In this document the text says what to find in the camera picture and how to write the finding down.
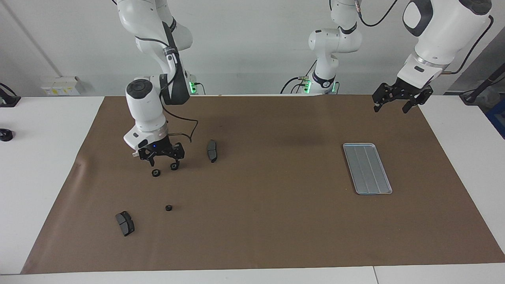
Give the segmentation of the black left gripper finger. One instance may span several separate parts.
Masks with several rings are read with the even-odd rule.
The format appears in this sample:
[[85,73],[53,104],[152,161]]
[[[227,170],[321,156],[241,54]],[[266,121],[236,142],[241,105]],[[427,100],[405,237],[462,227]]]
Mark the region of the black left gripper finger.
[[372,99],[375,113],[379,112],[384,104],[396,100],[395,87],[395,85],[390,86],[386,82],[383,82],[378,86],[377,90],[374,91]]
[[431,86],[424,87],[418,94],[409,95],[407,103],[403,106],[402,111],[404,114],[408,113],[411,108],[418,105],[424,105],[429,97],[433,94],[433,88]]

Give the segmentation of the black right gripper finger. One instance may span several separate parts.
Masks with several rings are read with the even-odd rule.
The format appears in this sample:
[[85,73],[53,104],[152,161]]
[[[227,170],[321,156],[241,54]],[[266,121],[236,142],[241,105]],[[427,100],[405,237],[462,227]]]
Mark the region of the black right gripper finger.
[[177,142],[172,144],[169,149],[169,157],[174,159],[175,162],[173,164],[180,164],[180,160],[184,159],[185,151],[182,143]]
[[155,165],[155,160],[154,160],[154,158],[156,156],[155,151],[151,151],[147,148],[141,148],[138,150],[138,156],[139,156],[140,160],[149,162],[150,166]]

